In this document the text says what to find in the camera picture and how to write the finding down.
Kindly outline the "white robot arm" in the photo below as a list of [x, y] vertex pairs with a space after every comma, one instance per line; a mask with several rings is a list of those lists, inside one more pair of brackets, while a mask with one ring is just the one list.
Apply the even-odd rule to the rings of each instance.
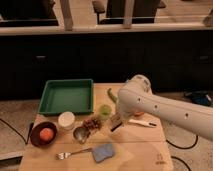
[[135, 75], [117, 94], [116, 113], [122, 123], [136, 112], [152, 114], [161, 119], [213, 141], [213, 108], [154, 95], [144, 75]]

